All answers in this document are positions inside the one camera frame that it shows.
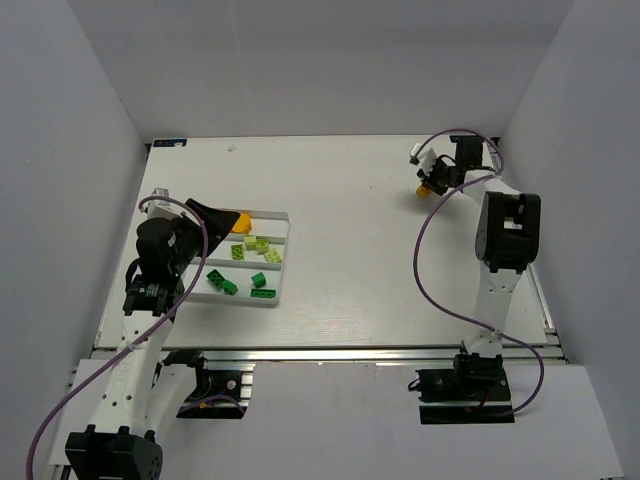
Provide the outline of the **yellow round lego piece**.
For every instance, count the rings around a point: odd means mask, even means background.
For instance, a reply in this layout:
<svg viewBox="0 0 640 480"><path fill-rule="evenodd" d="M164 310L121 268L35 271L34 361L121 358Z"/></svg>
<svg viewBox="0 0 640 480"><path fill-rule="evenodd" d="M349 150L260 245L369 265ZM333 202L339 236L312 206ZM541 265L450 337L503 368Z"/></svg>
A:
<svg viewBox="0 0 640 480"><path fill-rule="evenodd" d="M416 195L420 198L426 198L431 194L432 190L426 185L421 184L416 188Z"/></svg>

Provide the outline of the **dark green square lego brick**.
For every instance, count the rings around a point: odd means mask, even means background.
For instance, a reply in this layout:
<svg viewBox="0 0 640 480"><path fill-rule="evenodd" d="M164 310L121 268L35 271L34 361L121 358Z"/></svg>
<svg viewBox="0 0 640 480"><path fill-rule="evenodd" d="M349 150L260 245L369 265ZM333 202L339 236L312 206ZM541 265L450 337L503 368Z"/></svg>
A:
<svg viewBox="0 0 640 480"><path fill-rule="evenodd" d="M261 289L267 284L267 279L262 272L258 272L251 277L252 283L255 288Z"/></svg>

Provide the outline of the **light green sloped lego brick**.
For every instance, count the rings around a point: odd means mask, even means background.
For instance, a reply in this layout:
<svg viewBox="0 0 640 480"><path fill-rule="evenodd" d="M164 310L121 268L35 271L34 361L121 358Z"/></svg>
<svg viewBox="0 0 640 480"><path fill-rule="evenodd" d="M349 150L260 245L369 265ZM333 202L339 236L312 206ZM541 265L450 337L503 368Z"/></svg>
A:
<svg viewBox="0 0 640 480"><path fill-rule="evenodd" d="M282 256L276 249L268 249L264 253L264 258L268 263L281 264Z"/></svg>

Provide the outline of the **light green upturned lego brick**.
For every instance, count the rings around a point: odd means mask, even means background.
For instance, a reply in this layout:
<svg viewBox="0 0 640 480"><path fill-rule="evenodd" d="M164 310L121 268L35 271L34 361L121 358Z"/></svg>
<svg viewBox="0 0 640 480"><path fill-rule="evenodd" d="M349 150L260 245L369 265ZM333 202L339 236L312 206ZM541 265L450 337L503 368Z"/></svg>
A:
<svg viewBox="0 0 640 480"><path fill-rule="evenodd" d="M243 261L245 259L245 247L243 244L232 244L230 250L231 258L234 261Z"/></svg>

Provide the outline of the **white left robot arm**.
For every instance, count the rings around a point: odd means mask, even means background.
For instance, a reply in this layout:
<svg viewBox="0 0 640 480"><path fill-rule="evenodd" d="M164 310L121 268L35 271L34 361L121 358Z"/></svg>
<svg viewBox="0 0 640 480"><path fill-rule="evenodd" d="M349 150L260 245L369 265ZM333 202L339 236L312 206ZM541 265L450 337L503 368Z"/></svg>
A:
<svg viewBox="0 0 640 480"><path fill-rule="evenodd" d="M181 213L174 212L180 205ZM162 195L143 199L146 219L136 230L137 256L125 275L121 340L102 374L106 388L87 426L68 435L65 455L79 479L156 479L163 465L161 436L197 387L195 360L160 362L177 310L194 286L183 274L232 231L237 211L179 204Z"/></svg>

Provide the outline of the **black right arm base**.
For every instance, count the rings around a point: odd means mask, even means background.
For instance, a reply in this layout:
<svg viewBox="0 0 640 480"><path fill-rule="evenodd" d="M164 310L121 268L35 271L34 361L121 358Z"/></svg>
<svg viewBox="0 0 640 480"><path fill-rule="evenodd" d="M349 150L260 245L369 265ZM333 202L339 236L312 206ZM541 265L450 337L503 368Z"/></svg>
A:
<svg viewBox="0 0 640 480"><path fill-rule="evenodd" d="M422 369L407 389L419 397L423 425L511 424L511 392L503 358L458 353L448 369Z"/></svg>

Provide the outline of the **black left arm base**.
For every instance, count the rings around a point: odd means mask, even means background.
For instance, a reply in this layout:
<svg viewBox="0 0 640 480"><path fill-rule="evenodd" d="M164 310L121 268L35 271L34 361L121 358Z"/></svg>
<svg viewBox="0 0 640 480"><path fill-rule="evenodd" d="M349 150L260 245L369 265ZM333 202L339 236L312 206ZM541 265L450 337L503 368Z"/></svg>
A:
<svg viewBox="0 0 640 480"><path fill-rule="evenodd" d="M211 367L201 350L182 349L170 351L156 365L149 396L151 407L166 397L167 382L174 382L173 366L186 368L187 384L194 384L180 406L176 417L198 420L240 420L244 417L244 402L248 396L242 393L245 373L236 367Z"/></svg>

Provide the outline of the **orange long lego brick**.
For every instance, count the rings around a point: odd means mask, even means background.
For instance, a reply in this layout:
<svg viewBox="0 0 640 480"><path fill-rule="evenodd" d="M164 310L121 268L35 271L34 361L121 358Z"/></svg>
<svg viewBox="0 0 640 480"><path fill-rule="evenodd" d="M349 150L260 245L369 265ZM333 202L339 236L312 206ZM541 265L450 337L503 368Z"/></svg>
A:
<svg viewBox="0 0 640 480"><path fill-rule="evenodd" d="M239 218L237 219L236 223L232 227L232 232L234 234L248 235L251 233L252 228L253 228L253 225L252 225L251 216L246 212L242 212Z"/></svg>

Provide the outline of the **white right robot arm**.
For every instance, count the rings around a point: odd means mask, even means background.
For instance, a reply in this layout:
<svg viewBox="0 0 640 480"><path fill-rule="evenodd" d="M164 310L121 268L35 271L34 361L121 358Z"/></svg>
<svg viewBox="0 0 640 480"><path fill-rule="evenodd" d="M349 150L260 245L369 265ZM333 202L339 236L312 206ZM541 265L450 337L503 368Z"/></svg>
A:
<svg viewBox="0 0 640 480"><path fill-rule="evenodd" d="M440 197L455 190L480 207L474 249L479 286L472 318L479 331L465 339L468 356L502 355L502 338L513 293L539 251L541 199L509 187L484 158L484 140L456 136L452 156L433 148L416 155L420 187Z"/></svg>

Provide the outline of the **green lego plate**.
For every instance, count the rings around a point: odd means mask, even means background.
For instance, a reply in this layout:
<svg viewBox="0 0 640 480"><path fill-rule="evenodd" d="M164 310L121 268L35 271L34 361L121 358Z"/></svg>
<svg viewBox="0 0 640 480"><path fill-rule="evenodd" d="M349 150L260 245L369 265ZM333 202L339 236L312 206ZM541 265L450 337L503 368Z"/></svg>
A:
<svg viewBox="0 0 640 480"><path fill-rule="evenodd" d="M250 292L251 298L273 299L277 296L277 291L273 289L257 289L254 288Z"/></svg>

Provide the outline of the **light green square lego brick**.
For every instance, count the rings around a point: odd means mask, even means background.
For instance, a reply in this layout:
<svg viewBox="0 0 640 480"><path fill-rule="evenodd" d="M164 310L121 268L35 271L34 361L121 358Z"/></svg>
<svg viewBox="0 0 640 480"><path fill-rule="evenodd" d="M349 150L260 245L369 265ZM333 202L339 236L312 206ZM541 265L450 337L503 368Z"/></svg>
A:
<svg viewBox="0 0 640 480"><path fill-rule="evenodd" d="M246 250L255 250L257 248L257 237L247 235L244 237L243 243Z"/></svg>

